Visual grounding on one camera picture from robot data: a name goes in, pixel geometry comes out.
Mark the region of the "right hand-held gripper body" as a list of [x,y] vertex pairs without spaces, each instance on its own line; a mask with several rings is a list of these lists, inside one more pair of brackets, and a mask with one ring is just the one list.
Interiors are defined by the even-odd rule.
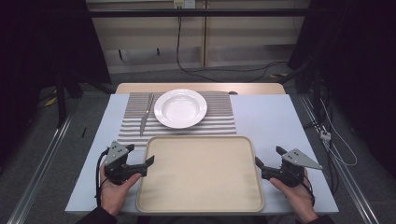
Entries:
[[302,151],[295,148],[280,155],[281,165],[279,169],[265,166],[262,179],[270,180],[276,178],[290,188],[294,188],[304,182],[304,169],[312,168],[321,170],[322,166],[309,158]]

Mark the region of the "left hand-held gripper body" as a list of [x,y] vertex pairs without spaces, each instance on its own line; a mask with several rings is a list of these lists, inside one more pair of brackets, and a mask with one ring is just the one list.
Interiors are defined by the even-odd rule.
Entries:
[[126,148],[127,146],[113,141],[106,155],[105,175],[109,181],[116,185],[123,184],[132,175],[141,174],[146,176],[148,173],[148,167],[145,166],[145,163],[127,164],[128,154],[130,153]]

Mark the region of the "person's right hand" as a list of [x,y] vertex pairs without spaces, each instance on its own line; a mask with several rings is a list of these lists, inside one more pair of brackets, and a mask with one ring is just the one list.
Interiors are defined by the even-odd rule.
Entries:
[[309,224],[318,219],[318,214],[314,210],[312,195],[310,194],[310,183],[307,177],[304,178],[303,184],[294,188],[286,186],[276,178],[271,178],[269,182],[284,194],[296,219],[301,224]]

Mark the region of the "person's left hand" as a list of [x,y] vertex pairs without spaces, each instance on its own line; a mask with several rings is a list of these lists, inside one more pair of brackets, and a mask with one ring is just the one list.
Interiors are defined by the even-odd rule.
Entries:
[[140,179],[141,174],[132,175],[126,182],[116,185],[106,179],[105,167],[100,167],[101,206],[113,217],[123,207],[130,188]]

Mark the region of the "silver table knife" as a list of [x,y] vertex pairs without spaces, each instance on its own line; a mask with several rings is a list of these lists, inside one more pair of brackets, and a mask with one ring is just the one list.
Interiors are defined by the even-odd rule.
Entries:
[[139,135],[142,137],[145,131],[145,127],[146,127],[146,123],[148,120],[149,114],[146,115],[146,111],[145,114],[143,115],[141,122],[140,122],[140,127],[139,127]]

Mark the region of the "beige rectangular tray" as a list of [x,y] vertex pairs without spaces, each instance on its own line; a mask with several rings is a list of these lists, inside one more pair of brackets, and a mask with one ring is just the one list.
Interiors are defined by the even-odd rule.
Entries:
[[264,207],[251,142],[244,136],[157,136],[140,182],[144,213],[255,213]]

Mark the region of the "grey striped placemat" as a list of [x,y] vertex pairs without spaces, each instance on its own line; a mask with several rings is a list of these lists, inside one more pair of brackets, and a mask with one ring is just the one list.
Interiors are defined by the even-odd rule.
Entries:
[[147,141],[157,135],[234,135],[236,127],[230,95],[225,91],[198,91],[207,102],[205,117],[194,126],[174,129],[162,125],[154,115],[156,100],[165,92],[154,93],[143,136],[139,135],[140,122],[145,114],[149,93],[131,93],[120,125],[117,141],[122,145],[135,144],[145,147]]

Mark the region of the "white deep plate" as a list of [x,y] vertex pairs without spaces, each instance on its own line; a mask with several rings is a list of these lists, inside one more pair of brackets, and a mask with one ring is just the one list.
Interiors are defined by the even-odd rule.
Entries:
[[162,94],[154,105],[154,115],[164,126],[185,129],[206,115],[207,102],[197,91],[177,89]]

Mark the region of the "black metal stand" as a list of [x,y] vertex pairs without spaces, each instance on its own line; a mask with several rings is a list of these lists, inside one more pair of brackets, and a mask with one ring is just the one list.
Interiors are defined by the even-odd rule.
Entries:
[[66,120],[67,111],[64,97],[64,82],[62,73],[58,73],[56,76],[56,92],[58,102],[58,128],[61,128]]

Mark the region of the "dark curtain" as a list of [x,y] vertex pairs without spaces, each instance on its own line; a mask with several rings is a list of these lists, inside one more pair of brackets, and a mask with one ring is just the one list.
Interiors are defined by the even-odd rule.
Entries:
[[310,0],[289,67],[313,56],[374,157],[396,178],[396,0]]
[[39,93],[63,84],[109,84],[86,0],[0,0],[0,162],[7,161],[35,114]]

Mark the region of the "metal floor rail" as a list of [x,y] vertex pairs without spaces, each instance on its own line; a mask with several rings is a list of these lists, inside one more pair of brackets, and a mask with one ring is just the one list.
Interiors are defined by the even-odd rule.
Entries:
[[55,158],[55,155],[64,140],[64,136],[67,133],[70,123],[73,119],[72,115],[68,115],[62,125],[56,129],[49,146],[47,147],[43,158],[41,159],[38,167],[17,202],[7,224],[24,224],[28,213],[35,201],[35,198],[40,191],[40,188],[44,182],[44,179],[50,170],[50,166]]
[[329,144],[325,140],[322,140],[327,152],[331,153],[332,164],[337,171],[340,179],[343,181],[346,190],[348,191],[353,203],[357,207],[359,213],[365,224],[380,224],[377,219],[372,206],[367,201],[367,198],[358,186],[358,183],[349,172],[349,165],[346,165],[344,161],[340,161],[341,155],[339,154],[334,144]]

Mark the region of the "white wall socket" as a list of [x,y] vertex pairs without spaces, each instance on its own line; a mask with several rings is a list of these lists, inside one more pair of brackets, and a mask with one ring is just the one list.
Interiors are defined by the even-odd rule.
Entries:
[[176,9],[194,9],[196,8],[195,0],[173,0]]

